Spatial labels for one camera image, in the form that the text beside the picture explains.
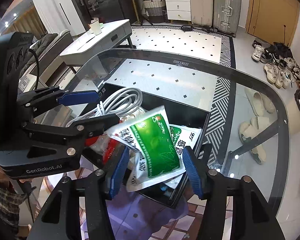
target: drawer handle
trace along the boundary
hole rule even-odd
[[[115,41],[117,38],[118,38],[118,35],[116,34],[116,35],[112,36],[111,41]]]

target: coiled white cable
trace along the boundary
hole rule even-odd
[[[116,114],[118,117],[123,117],[135,112],[141,104],[142,92],[140,89],[134,87],[121,88],[109,96],[104,102],[100,101],[96,108],[82,116],[72,119],[67,123],[66,127],[78,120],[103,116],[106,114]]]

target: blue gripper pad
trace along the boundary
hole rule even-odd
[[[100,97],[97,91],[68,92],[58,99],[58,103],[64,106],[74,106],[98,102]]]
[[[201,178],[197,172],[196,167],[194,166],[194,163],[191,160],[190,155],[193,155],[195,157],[194,152],[191,149],[191,147],[188,146],[188,147],[183,148],[183,151],[182,151],[183,164],[185,165],[186,172],[188,174],[194,194],[198,195],[198,197],[201,199],[203,197],[203,191],[202,191],[202,187],[201,187]]]
[[[121,158],[118,162],[118,165],[115,168],[114,173],[111,177],[110,190],[109,190],[109,196],[111,198],[114,198],[120,190],[120,184],[122,182],[124,173],[127,169],[129,157],[130,157],[129,148],[125,147],[122,152]]]

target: suitcase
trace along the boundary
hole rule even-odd
[[[214,0],[213,31],[237,33],[241,11],[241,0]]]
[[[191,21],[201,26],[212,26],[213,0],[190,0]]]

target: purple cloth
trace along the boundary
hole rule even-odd
[[[163,225],[188,214],[184,198],[172,209],[136,192],[127,192],[124,185],[118,195],[113,200],[106,201],[106,204],[116,240],[148,240]],[[87,239],[86,221],[81,228]]]

